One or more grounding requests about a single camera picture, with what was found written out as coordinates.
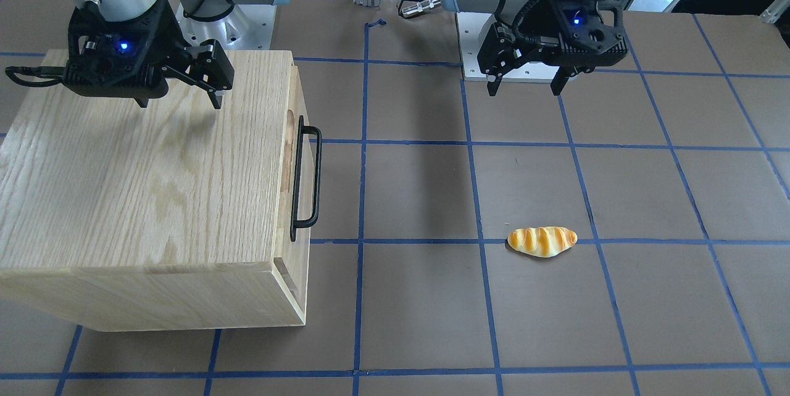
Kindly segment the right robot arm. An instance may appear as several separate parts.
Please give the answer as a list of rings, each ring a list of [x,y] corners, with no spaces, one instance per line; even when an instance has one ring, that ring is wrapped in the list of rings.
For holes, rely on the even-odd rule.
[[[69,57],[59,69],[36,69],[47,85],[60,83],[80,96],[130,98],[140,107],[168,92],[178,79],[204,90],[212,106],[232,89],[228,51],[266,49],[245,7],[290,0],[73,0],[67,31]]]

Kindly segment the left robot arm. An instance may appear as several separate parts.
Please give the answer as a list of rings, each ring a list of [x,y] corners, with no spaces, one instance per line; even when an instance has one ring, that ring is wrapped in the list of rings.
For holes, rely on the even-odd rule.
[[[621,0],[442,0],[442,6],[491,16],[476,55],[490,96],[527,64],[557,68],[550,87],[558,96],[570,79],[628,54]]]

